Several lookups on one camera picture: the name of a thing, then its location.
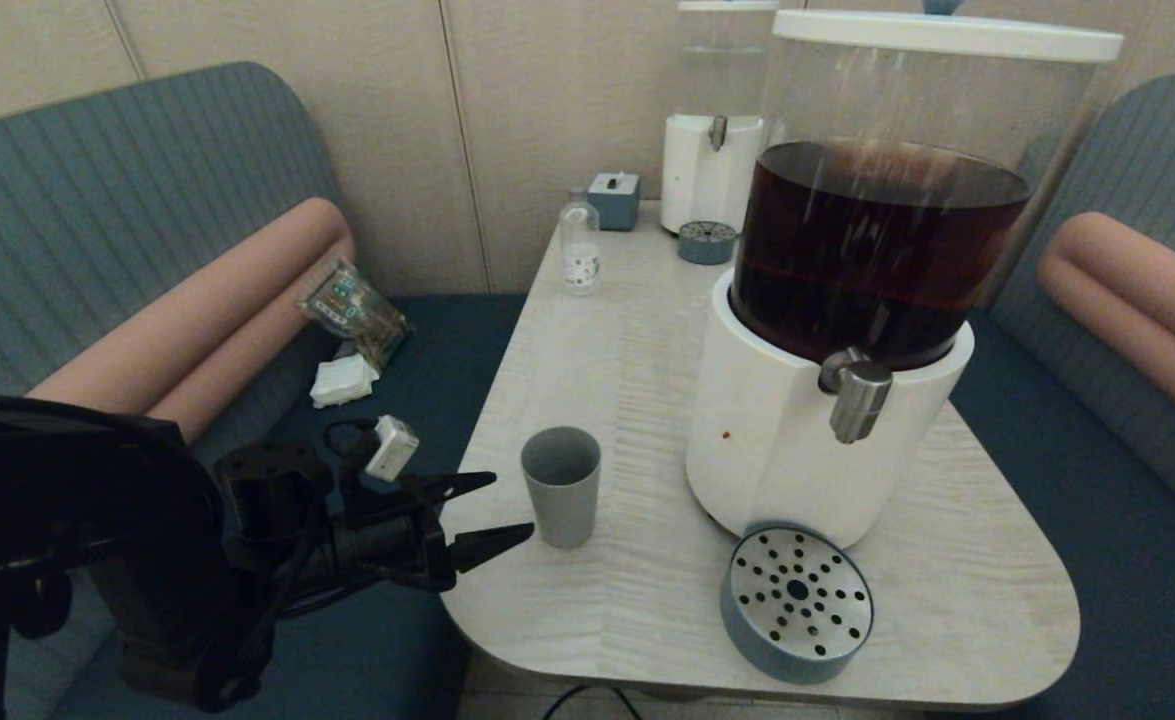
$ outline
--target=drip tray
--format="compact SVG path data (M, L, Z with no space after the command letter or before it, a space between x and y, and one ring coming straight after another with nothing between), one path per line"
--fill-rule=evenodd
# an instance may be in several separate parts
M734 646L785 682L840 673L867 642L874 614L855 564L803 529L744 536L720 587L720 615Z

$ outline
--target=dark brown liquid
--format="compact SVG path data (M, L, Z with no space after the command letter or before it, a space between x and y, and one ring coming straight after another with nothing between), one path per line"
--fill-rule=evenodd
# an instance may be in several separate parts
M895 370L933 363L1027 196L1016 174L934 147L770 147L730 304L752 332L815 363L847 346Z

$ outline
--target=white napkin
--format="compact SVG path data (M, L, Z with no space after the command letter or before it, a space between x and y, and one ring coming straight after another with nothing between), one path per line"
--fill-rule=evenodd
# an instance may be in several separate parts
M316 383L313 383L313 405L343 405L344 402L368 396L377 378L378 370L365 363L360 352L340 357L333 363L321 363L316 368Z

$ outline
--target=seat backrest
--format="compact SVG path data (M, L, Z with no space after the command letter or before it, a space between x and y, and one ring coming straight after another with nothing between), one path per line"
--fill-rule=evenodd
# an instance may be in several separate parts
M1175 76L1128 92L1090 128L991 310L1175 491L1175 402L1059 309L1036 282L1049 237L1089 210L1175 250Z
M0 119L0 393L94 341L308 197L341 206L302 102L220 65ZM303 331L200 436L212 460L263 437L330 341ZM11 716L46 716L110 632L78 576L66 630L11 646Z

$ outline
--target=bottle label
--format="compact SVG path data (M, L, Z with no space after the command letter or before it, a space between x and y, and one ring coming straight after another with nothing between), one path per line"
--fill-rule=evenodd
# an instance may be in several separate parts
M600 248L592 242L575 242L564 251L563 268L570 290L588 290L600 277Z

